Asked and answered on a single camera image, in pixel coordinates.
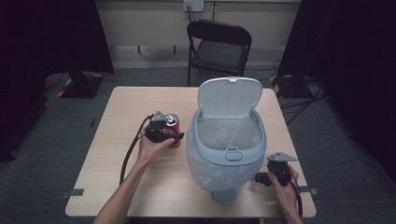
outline human arm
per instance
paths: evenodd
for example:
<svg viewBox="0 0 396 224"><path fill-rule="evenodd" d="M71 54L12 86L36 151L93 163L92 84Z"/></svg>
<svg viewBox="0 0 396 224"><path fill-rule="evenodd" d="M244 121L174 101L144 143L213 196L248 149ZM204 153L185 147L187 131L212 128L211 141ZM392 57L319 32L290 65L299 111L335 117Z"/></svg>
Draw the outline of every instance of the human arm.
<svg viewBox="0 0 396 224"><path fill-rule="evenodd" d="M291 183L293 183L294 186L297 186L296 181L298 179L298 174L290 165L289 168L291 175L294 177L291 179ZM276 199L280 205L282 214L285 216L286 222L288 224L303 223L297 210L297 195L291 184L288 184L285 187L281 186L276 175L271 172L268 173L268 177L274 185Z"/></svg>
<svg viewBox="0 0 396 224"><path fill-rule="evenodd" d="M144 136L145 131L143 130L140 133L142 137L140 138L139 151L134 166L106 202L93 223L123 223L143 173L155 161L160 152L175 141L173 138L169 138L158 144L152 143Z"/></svg>

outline red soda can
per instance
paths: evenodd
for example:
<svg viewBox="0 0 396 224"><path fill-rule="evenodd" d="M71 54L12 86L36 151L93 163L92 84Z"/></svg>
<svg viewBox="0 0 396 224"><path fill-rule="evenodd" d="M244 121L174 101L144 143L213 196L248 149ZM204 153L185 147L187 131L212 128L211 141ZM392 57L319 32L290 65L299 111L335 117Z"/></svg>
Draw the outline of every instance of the red soda can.
<svg viewBox="0 0 396 224"><path fill-rule="evenodd" d="M178 134L180 133L180 125L178 121L178 117L175 114L167 114L166 115L167 121L165 125L165 132L171 134ZM171 148L176 148L180 146L180 141L177 143L172 143L170 146Z"/></svg>

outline chair seat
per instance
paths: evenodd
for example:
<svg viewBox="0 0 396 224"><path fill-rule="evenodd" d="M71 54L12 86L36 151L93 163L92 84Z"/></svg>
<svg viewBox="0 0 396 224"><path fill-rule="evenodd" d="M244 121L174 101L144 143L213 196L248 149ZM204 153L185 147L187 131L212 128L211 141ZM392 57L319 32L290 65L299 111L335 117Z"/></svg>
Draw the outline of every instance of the chair seat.
<svg viewBox="0 0 396 224"><path fill-rule="evenodd" d="M245 46L202 40L192 57L192 62L196 65L239 72L243 69L245 55Z"/></svg>

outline forearm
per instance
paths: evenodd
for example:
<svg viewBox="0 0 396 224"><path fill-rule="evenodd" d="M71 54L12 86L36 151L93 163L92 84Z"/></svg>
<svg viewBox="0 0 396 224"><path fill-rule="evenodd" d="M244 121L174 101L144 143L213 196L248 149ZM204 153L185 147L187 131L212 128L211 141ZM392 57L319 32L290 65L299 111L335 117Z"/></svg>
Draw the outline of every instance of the forearm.
<svg viewBox="0 0 396 224"><path fill-rule="evenodd" d="M107 201L93 223L124 222L129 207L131 206L134 193L136 192L139 181L145 170L146 165L142 163L137 162L134 165L131 172L125 177L122 184Z"/></svg>

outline flip lid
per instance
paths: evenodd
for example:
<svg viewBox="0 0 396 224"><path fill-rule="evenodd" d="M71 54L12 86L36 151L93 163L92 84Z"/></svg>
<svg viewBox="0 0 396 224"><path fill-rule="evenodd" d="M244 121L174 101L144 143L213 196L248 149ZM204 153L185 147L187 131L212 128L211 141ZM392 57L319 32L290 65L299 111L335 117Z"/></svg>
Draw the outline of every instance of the flip lid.
<svg viewBox="0 0 396 224"><path fill-rule="evenodd" d="M220 77L204 82L198 90L198 106L205 118L245 118L262 97L262 84L248 77Z"/></svg>

